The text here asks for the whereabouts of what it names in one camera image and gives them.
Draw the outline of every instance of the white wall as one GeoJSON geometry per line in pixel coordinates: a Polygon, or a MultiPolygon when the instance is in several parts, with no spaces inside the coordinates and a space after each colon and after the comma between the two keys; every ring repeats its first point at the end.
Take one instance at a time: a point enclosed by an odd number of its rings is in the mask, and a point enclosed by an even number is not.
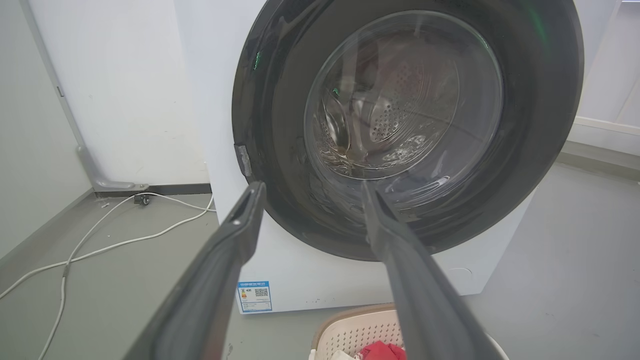
{"type": "MultiPolygon", "coordinates": [[[[604,4],[584,9],[597,10],[604,4]]],[[[617,5],[592,66],[585,69],[580,108],[569,140],[640,156],[640,3],[617,0],[617,5]]],[[[587,34],[601,27],[587,23],[582,28],[587,34]]],[[[587,50],[585,40],[585,57],[589,60],[587,50]]]]}
{"type": "Polygon", "coordinates": [[[0,1],[0,258],[91,185],[19,0],[0,1]]]}
{"type": "Polygon", "coordinates": [[[620,0],[573,0],[582,27],[585,78],[591,70],[618,2],[620,0]]]}
{"type": "Polygon", "coordinates": [[[208,183],[173,1],[29,3],[78,128],[105,176],[208,183]]]}

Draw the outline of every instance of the baseboard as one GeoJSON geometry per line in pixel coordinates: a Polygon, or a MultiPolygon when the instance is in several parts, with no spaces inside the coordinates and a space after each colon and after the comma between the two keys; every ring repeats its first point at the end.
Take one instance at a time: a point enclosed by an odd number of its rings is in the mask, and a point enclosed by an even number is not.
{"type": "Polygon", "coordinates": [[[80,195],[71,204],[67,205],[58,214],[56,214],[49,221],[47,221],[43,226],[40,226],[36,231],[33,232],[33,234],[29,235],[29,237],[22,240],[22,242],[20,242],[11,251],[9,251],[7,255],[0,258],[0,274],[4,274],[6,272],[6,266],[8,266],[9,263],[16,262],[16,261],[20,262],[20,260],[17,259],[19,258],[20,254],[29,252],[28,249],[40,247],[40,244],[37,243],[37,241],[42,241],[42,239],[47,238],[46,236],[44,236],[44,234],[47,233],[51,224],[57,222],[62,216],[67,214],[69,210],[76,207],[80,202],[87,199],[88,197],[93,197],[93,196],[94,196],[93,189],[87,190],[84,194],[80,195]]]}
{"type": "MultiPolygon", "coordinates": [[[[144,192],[158,193],[160,195],[191,195],[199,193],[211,193],[211,184],[176,184],[176,185],[152,185],[144,192]]],[[[128,197],[136,195],[139,191],[133,192],[97,192],[98,198],[105,197],[128,197]]]]}
{"type": "Polygon", "coordinates": [[[566,142],[556,162],[596,174],[640,181],[640,156],[624,152],[566,142]]]}

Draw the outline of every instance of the red clothing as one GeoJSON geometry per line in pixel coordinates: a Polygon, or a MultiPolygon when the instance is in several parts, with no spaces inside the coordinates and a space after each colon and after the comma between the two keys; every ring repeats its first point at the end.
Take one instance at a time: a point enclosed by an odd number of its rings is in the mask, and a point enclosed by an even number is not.
{"type": "Polygon", "coordinates": [[[367,345],[359,353],[362,360],[406,360],[406,353],[402,348],[393,344],[384,344],[377,341],[367,345]]]}

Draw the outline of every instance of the gray floor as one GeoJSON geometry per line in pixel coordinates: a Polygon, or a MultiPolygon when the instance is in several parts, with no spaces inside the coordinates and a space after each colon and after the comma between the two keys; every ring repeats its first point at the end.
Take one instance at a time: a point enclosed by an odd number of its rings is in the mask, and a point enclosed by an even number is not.
{"type": "MultiPolygon", "coordinates": [[[[201,206],[209,200],[181,199],[201,206]]],[[[0,268],[0,290],[32,268],[66,259],[109,209],[103,204],[81,203],[51,229],[46,251],[0,268]]],[[[129,204],[81,253],[197,213],[161,199],[146,208],[129,204]]],[[[637,359],[639,214],[637,183],[556,165],[483,293],[465,300],[512,359],[637,359]]],[[[67,307],[46,359],[120,359],[217,224],[208,214],[72,265],[67,307]]],[[[49,270],[0,300],[0,359],[37,358],[58,310],[60,277],[61,268],[49,270]]],[[[306,359],[317,327],[340,310],[241,316],[234,309],[223,358],[306,359]]]]}

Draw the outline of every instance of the sticker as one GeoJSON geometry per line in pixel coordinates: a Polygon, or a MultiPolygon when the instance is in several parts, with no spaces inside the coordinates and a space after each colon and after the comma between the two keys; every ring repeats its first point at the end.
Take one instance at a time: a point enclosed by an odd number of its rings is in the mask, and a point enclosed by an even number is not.
{"type": "Polygon", "coordinates": [[[238,296],[243,313],[271,311],[271,289],[268,281],[239,282],[238,296]]]}

